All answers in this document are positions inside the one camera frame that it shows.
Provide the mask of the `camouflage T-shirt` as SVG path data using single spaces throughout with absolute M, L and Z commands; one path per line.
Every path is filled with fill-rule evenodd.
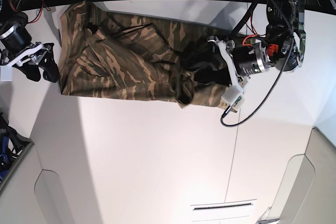
M 62 95 L 175 102 L 227 108 L 229 86 L 202 84 L 181 69 L 190 43 L 223 38 L 226 31 L 179 20 L 116 13 L 89 1 L 61 15 L 59 86 Z

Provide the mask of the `blue and black equipment pile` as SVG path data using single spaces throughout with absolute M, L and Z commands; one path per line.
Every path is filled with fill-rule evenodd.
M 17 133 L 5 120 L 1 112 L 1 183 L 12 166 L 18 161 L 20 154 L 32 141 Z

